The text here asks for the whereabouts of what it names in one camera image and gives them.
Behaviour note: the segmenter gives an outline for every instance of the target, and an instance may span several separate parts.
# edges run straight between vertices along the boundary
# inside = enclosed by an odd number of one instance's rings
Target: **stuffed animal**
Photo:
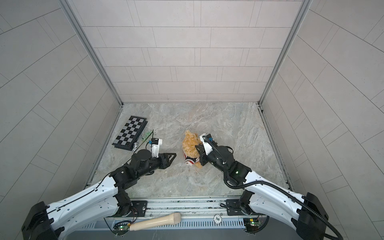
[[[202,144],[197,133],[192,133],[189,130],[185,131],[185,138],[183,140],[183,154],[185,157],[185,163],[187,165],[196,165],[201,167],[199,163],[200,155],[195,145]]]

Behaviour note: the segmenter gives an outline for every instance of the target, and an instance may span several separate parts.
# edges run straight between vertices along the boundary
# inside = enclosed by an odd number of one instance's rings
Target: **folding chess box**
[[[146,120],[146,118],[131,116],[112,145],[117,148],[132,151],[133,143],[137,142],[137,139],[147,125]]]

